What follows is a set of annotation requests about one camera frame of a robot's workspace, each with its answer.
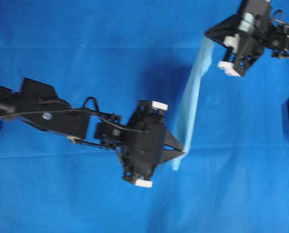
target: white plastic part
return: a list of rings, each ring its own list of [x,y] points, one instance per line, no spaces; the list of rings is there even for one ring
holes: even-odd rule
[[[160,103],[160,102],[152,101],[152,108],[162,109],[162,110],[164,110],[164,111],[167,111],[168,105],[165,104],[165,103]]]
[[[231,62],[220,61],[218,63],[218,67],[220,69],[224,69],[225,73],[229,76],[240,76],[240,74],[237,73],[236,70],[234,70],[234,64]]]
[[[251,13],[245,13],[243,16],[243,20],[241,20],[241,24],[238,29],[244,32],[249,32],[251,28],[253,28],[253,24],[255,22],[255,17]]]
[[[152,181],[145,181],[138,179],[135,183],[136,186],[145,187],[145,188],[152,188]]]
[[[237,53],[239,42],[240,42],[240,35],[236,33],[234,37],[226,36],[223,43],[227,47],[233,47],[233,53]]]

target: light blue cloth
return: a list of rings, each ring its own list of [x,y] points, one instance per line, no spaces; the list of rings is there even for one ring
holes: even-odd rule
[[[191,148],[201,79],[211,65],[213,48],[214,43],[208,38],[204,38],[182,95],[175,136],[183,144],[185,154],[173,160],[173,170],[179,169],[181,159],[189,153]]]

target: bolt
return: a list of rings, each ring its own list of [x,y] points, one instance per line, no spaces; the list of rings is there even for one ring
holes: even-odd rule
[[[121,132],[119,130],[117,130],[117,129],[114,129],[112,131],[112,133],[113,133],[114,136],[120,136],[120,134],[121,134]]]
[[[43,113],[42,118],[44,120],[51,120],[52,119],[52,114],[51,113]]]
[[[279,46],[279,41],[278,40],[274,40],[273,41],[273,46],[278,47]]]

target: blue fabric background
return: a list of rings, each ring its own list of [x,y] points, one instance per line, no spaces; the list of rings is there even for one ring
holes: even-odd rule
[[[124,122],[137,101],[173,119],[203,32],[226,0],[0,0],[0,85],[28,77],[74,107],[95,96]],[[289,1],[273,0],[285,10]],[[121,180],[113,152],[71,145],[20,122],[0,132],[0,233],[289,232],[289,61],[266,54],[243,78],[202,79],[190,154],[153,188]],[[93,124],[88,138],[93,137]]]

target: black cable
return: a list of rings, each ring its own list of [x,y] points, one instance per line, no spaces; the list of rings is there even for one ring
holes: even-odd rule
[[[59,104],[65,105],[68,108],[71,108],[71,105],[67,101],[59,99],[59,98],[39,100],[39,104],[50,104],[50,103],[59,103]]]
[[[92,101],[94,102],[95,110],[96,110],[97,112],[99,112],[99,107],[98,107],[97,100],[96,100],[95,97],[92,97],[92,96],[88,97],[88,98],[84,101],[82,108],[85,108],[85,106],[86,106],[86,104],[87,104],[87,102],[88,102],[89,100],[92,100]]]
[[[273,14],[272,18],[275,19],[276,15],[280,13],[280,19],[279,20],[282,20],[283,17],[284,17],[284,11],[282,9],[278,9],[277,11],[275,11],[275,13]]]
[[[266,19],[268,21],[271,21],[271,22],[276,22],[276,23],[280,23],[286,27],[289,27],[289,23],[285,23],[281,20],[278,20],[278,19],[274,19],[274,18],[268,18],[268,17],[265,17],[265,16],[261,16],[261,15],[255,15],[256,17],[259,17],[259,18],[262,18],[262,19]]]
[[[65,112],[84,112],[84,113],[89,113],[93,116],[98,117],[100,120],[102,120],[105,123],[108,123],[118,129],[124,130],[124,131],[130,131],[130,132],[138,132],[138,133],[146,133],[146,131],[141,131],[141,130],[134,130],[134,129],[129,129],[125,128],[122,126],[119,126],[111,121],[108,121],[107,119],[101,117],[100,115],[102,113],[87,109],[87,108],[74,108],[74,109],[62,109],[62,110],[46,110],[46,111],[31,111],[31,112],[21,112],[21,113],[10,113],[10,114],[5,114],[0,116],[0,120],[6,117],[19,117],[21,115],[30,115],[30,114],[41,114],[41,113],[65,113]]]

